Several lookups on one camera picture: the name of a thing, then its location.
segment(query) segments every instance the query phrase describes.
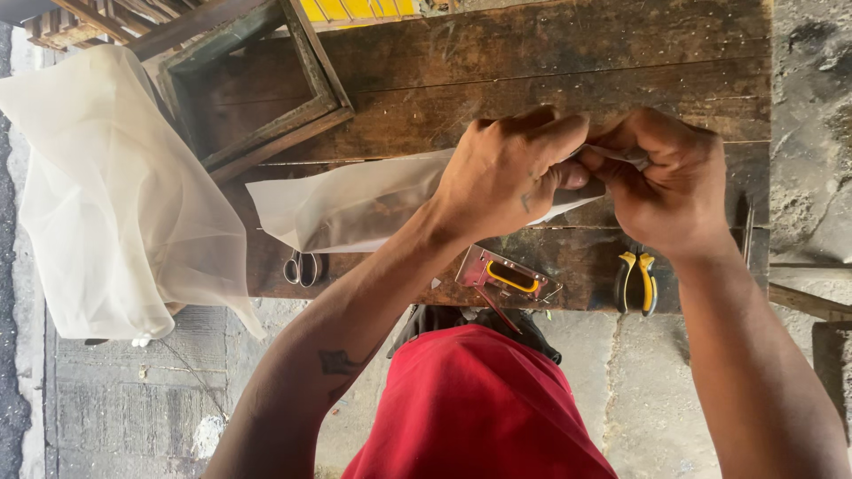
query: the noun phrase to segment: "crack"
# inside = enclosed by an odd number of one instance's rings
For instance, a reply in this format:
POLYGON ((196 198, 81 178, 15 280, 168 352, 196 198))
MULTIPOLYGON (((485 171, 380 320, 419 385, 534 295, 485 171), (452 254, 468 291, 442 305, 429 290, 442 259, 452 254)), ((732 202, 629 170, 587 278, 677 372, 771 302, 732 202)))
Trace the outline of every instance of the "crack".
POLYGON ((607 361, 606 369, 607 369, 607 405, 603 409, 603 441, 601 444, 601 453, 603 453, 604 457, 608 456, 609 453, 609 442, 615 434, 614 427, 610 425, 609 416, 615 408, 615 402, 618 398, 615 394, 615 378, 613 376, 613 365, 615 363, 615 358, 621 351, 621 326, 625 322, 625 318, 627 317, 627 313, 620 315, 619 318, 615 321, 615 331, 613 332, 613 348, 610 350, 609 361, 607 361))

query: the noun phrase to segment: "plier handle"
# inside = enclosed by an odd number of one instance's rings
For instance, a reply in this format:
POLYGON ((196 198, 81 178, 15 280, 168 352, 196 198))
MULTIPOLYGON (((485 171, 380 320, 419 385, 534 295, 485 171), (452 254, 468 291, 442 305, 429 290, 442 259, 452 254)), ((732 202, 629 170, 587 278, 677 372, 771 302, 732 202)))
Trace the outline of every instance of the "plier handle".
POLYGON ((642 301, 642 315, 650 316, 657 307, 657 280, 653 277, 654 257, 642 252, 641 245, 635 246, 635 251, 625 251, 619 255, 621 265, 615 278, 615 304, 621 314, 627 312, 627 279, 630 271, 639 262, 639 270, 642 271, 642 283, 645 288, 645 298, 642 301))

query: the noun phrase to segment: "left hand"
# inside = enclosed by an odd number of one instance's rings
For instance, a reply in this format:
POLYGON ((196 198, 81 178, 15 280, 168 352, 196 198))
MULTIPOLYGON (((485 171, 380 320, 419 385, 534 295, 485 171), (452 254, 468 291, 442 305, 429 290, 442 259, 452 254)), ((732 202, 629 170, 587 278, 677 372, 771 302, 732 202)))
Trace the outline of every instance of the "left hand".
POLYGON ((513 233, 544 216, 557 188, 577 189, 589 181, 580 163, 560 163, 588 131, 587 118, 560 118, 551 106, 475 120, 426 204, 437 227, 472 243, 513 233))

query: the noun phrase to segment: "concrete floor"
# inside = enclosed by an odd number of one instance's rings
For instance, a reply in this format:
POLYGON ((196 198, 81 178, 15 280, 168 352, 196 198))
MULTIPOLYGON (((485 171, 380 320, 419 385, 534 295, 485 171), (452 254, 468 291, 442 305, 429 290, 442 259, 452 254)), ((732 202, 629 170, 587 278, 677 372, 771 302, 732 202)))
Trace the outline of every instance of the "concrete floor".
MULTIPOLYGON (((524 2, 462 0, 458 9, 517 3, 524 2)), ((774 2, 771 200, 776 260, 852 261, 852 245, 845 240, 852 226, 849 12, 852 0, 774 2)), ((18 30, 13 71, 16 61, 19 70, 43 61, 22 40, 18 30)), ((26 143, 14 128, 9 140, 9 174, 20 192, 26 143)), ((20 476, 197 477, 216 440, 216 418, 233 409, 271 338, 306 303, 255 300, 258 317, 270 332, 261 343, 225 309, 188 307, 163 342, 144 349, 122 342, 83 346, 56 339, 49 323, 43 329, 43 298, 28 240, 20 228, 15 233, 18 387, 36 405, 29 414, 32 427, 23 436, 20 476)), ((849 282, 787 285, 852 303, 849 282)), ((776 311, 810 358, 814 319, 781 307, 776 311)), ((548 320, 537 314, 536 323, 562 352, 561 369, 592 440, 620 476, 719 476, 688 367, 682 317, 551 316, 548 320)), ((338 477, 367 438, 388 366, 379 355, 338 403, 338 412, 326 418, 317 447, 317 477, 338 477)))

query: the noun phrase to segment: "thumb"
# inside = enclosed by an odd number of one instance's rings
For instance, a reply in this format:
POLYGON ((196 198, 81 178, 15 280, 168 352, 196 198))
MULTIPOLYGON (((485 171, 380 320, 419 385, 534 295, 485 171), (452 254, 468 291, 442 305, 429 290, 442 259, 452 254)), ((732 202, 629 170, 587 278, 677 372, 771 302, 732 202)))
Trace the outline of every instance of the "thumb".
POLYGON ((577 160, 592 175, 607 184, 615 201, 628 199, 630 196, 645 196, 649 193, 650 188, 645 181, 645 176, 626 161, 604 158, 590 148, 584 148, 577 160))

